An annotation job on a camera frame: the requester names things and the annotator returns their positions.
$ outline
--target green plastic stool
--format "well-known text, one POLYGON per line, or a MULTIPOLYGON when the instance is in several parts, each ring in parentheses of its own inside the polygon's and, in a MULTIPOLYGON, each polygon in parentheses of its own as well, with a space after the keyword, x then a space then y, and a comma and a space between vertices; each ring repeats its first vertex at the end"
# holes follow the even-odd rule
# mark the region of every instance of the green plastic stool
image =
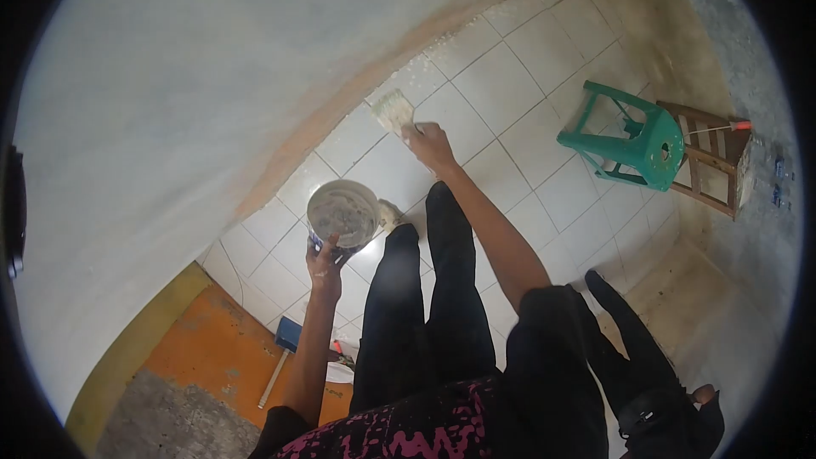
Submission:
POLYGON ((591 93, 591 96, 584 113, 578 120, 578 126, 574 132, 558 133, 556 138, 558 143, 575 149, 579 155, 583 156, 596 169, 597 178, 625 182, 652 190, 668 190, 677 176, 677 171, 680 170, 683 154, 686 152, 683 133, 672 116, 654 103, 616 88, 589 80, 584 82, 584 88, 591 93), (629 138, 580 133, 600 94, 612 98, 615 105, 623 112, 623 121, 626 123, 623 130, 629 134, 629 138), (620 102, 642 110, 646 115, 646 122, 639 123, 629 117, 620 102), (611 159, 617 162, 617 165, 612 170, 606 171, 587 153, 611 159), (640 176, 621 173, 621 165, 635 168, 640 176))

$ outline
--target wooden stool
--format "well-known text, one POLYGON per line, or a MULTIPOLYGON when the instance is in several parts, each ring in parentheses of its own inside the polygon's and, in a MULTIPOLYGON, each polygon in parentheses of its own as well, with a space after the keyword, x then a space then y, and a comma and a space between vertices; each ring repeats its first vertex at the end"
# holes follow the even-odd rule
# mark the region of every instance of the wooden stool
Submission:
MULTIPOLYGON (((657 102, 659 107, 664 108, 677 124, 682 127, 680 117, 686 118, 688 130, 690 132, 707 128, 719 128, 722 126, 729 126, 729 119, 715 116, 703 110, 686 107, 685 105, 678 105, 676 103, 657 102)), ((706 133, 692 133, 685 137, 686 153, 683 155, 683 163, 688 160, 688 170, 691 173, 691 187, 677 181, 671 184, 671 187, 680 193, 684 193, 694 199, 699 200, 703 204, 717 209, 721 213, 727 214, 731 219, 736 219, 737 208, 737 187, 739 185, 737 167, 740 164, 740 158, 748 145, 748 139, 751 137, 751 132, 748 130, 731 131, 729 129, 721 129, 719 131, 709 131, 706 133), (722 132, 724 142, 721 142, 717 134, 722 132), (711 151, 700 148, 699 135, 708 134, 711 144, 711 151), (709 167, 715 168, 728 176, 728 197, 727 202, 717 199, 712 195, 703 193, 700 188, 700 168, 699 164, 705 164, 709 167)))

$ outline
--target orange wall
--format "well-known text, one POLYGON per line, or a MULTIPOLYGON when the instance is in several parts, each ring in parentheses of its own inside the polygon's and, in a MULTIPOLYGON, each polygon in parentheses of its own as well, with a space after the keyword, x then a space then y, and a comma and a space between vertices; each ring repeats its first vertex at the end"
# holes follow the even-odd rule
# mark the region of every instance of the orange wall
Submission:
MULTIPOLYGON (((265 409, 258 409, 282 353, 272 333, 213 283, 170 327, 142 368, 181 386, 197 385, 263 427, 267 410, 281 403, 289 379, 291 354, 265 409)), ((320 423, 346 417, 351 397, 351 385, 326 383, 320 423)))

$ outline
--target hand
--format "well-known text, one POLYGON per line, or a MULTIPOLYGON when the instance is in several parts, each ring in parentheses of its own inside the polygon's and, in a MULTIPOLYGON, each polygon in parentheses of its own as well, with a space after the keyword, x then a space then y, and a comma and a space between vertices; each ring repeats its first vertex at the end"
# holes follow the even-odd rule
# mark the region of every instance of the hand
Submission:
POLYGON ((707 404, 710 400, 714 399, 715 395, 717 395, 717 391, 714 390, 714 385, 709 383, 695 390, 691 394, 691 399, 696 403, 707 404))
POLYGON ((335 248, 339 238, 340 234, 333 233, 323 243, 323 248, 318 252, 317 246, 312 241, 311 236, 309 237, 309 244, 306 249, 306 266, 309 268, 309 276, 312 278, 312 299, 321 298, 332 304, 336 304, 340 300, 342 292, 340 269, 351 258, 351 255, 335 248))
POLYGON ((416 158, 433 170, 440 179, 444 179, 452 168, 459 168, 451 151, 448 136, 437 123, 405 126, 402 128, 402 138, 416 158))

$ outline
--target paint brush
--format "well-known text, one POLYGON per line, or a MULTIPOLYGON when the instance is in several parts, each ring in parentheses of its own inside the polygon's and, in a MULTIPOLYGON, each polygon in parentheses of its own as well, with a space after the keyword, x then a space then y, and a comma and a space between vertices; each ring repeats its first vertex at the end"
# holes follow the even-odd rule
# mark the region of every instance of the paint brush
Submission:
POLYGON ((371 107, 371 114, 385 128, 385 131, 402 137, 403 126, 414 124, 414 106, 398 88, 385 93, 371 107))

